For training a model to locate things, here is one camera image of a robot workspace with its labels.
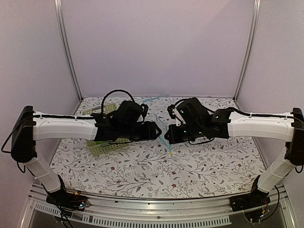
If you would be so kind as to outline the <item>clear blue zip top bag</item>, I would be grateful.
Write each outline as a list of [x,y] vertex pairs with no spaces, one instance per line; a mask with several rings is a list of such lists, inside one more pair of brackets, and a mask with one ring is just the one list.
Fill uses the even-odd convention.
[[169,144],[169,141],[165,139],[165,134],[168,131],[168,126],[164,121],[165,119],[161,116],[158,116],[155,113],[154,113],[154,117],[155,117],[157,125],[159,126],[159,128],[162,131],[161,135],[159,136],[159,139],[162,142],[162,144],[164,145],[165,149],[168,151],[169,155],[172,157],[173,156],[172,147]]

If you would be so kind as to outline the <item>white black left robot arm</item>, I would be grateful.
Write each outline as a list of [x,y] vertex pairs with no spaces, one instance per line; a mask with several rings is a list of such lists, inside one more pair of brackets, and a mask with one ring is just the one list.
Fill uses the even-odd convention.
[[162,133],[156,122],[146,121],[146,104],[123,101],[117,110],[89,115],[56,115],[35,112],[25,106],[11,133],[4,142],[11,142],[12,159],[40,181],[47,193],[47,202],[70,211],[83,211],[90,205],[80,192],[68,193],[62,178],[38,155],[36,142],[45,139],[75,138],[114,143],[127,139],[130,143],[156,140]]

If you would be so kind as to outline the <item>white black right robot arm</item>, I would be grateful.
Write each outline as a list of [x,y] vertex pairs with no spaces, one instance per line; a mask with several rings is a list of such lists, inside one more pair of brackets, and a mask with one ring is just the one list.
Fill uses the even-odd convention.
[[259,207],[270,202],[269,192],[293,169],[304,164],[304,116],[300,108],[283,114],[245,113],[234,107],[211,111],[193,97],[168,106],[171,124],[164,138],[170,144],[193,142],[205,137],[250,136],[272,138],[285,142],[279,157],[257,176],[248,194],[229,199],[233,211]]

